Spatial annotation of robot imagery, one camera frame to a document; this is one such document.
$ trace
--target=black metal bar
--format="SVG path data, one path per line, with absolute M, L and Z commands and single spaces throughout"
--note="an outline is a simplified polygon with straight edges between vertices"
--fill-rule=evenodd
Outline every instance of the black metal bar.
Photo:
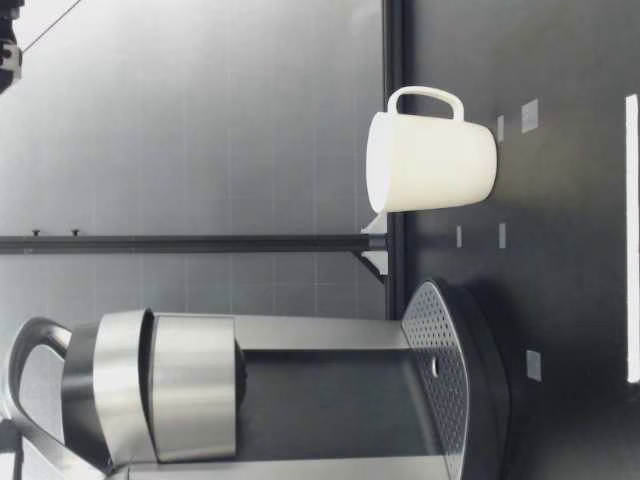
M 378 268 L 371 262 L 371 260 L 369 260 L 367 257 L 363 257 L 361 253 L 358 253 L 358 252 L 351 252 L 351 253 L 353 254 L 354 257 L 358 259 L 358 261 L 364 266 L 364 268 L 366 268 L 369 271 L 369 273 L 371 273 L 371 275 L 376 277 L 376 279 L 380 283 L 385 282 L 384 277 L 380 275 Z
M 0 237 L 0 255 L 364 252 L 386 249 L 384 238 L 365 234 Z
M 403 85 L 402 0 L 382 0 L 382 52 L 384 101 Z M 407 302 L 405 286 L 405 214 L 387 216 L 389 273 L 386 281 L 386 316 L 399 320 Z

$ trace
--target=cable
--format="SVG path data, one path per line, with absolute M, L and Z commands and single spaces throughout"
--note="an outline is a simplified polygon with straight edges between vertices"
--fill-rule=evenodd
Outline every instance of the cable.
M 62 21 L 64 17 L 69 15 L 69 13 L 71 13 L 71 11 L 80 4 L 80 2 L 82 2 L 82 0 L 76 0 L 69 8 L 67 8 L 64 12 L 62 12 L 62 14 L 58 18 L 56 18 L 51 25 L 45 28 L 40 35 L 38 35 L 29 45 L 27 45 L 27 47 L 23 50 L 23 52 L 27 53 L 31 47 L 33 47 L 36 43 L 38 43 L 38 41 L 42 37 L 44 37 L 47 33 L 49 33 L 49 31 L 53 27 L 55 27 L 58 23 L 60 23 L 60 21 Z

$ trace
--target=black frame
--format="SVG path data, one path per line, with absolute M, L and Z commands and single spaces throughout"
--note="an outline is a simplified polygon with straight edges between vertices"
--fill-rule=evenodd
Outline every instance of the black frame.
M 382 0 L 383 110 L 386 100 L 403 85 L 402 1 Z M 405 285 L 405 214 L 387 215 L 389 270 L 386 278 L 386 318 L 400 320 L 409 299 Z

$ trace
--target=white light strip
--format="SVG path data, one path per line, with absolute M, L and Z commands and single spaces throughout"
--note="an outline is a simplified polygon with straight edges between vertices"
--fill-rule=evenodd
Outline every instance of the white light strip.
M 640 196 L 638 95 L 626 99 L 627 118 L 627 381 L 640 381 Z

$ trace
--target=mug handle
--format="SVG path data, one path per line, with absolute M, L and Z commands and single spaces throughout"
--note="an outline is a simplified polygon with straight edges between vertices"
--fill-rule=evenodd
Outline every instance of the mug handle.
M 4 366 L 2 395 L 4 411 L 16 429 L 58 470 L 70 480 L 103 480 L 106 475 L 37 425 L 20 404 L 22 372 L 29 355 L 39 345 L 53 350 L 60 358 L 67 354 L 71 332 L 47 318 L 26 322 L 11 346 Z
M 464 105 L 462 104 L 462 100 L 456 97 L 453 93 L 432 87 L 411 86 L 399 88 L 389 97 L 387 112 L 394 114 L 398 113 L 398 99 L 402 95 L 423 95 L 425 97 L 433 97 L 438 100 L 442 100 L 451 106 L 454 120 L 458 122 L 464 121 Z

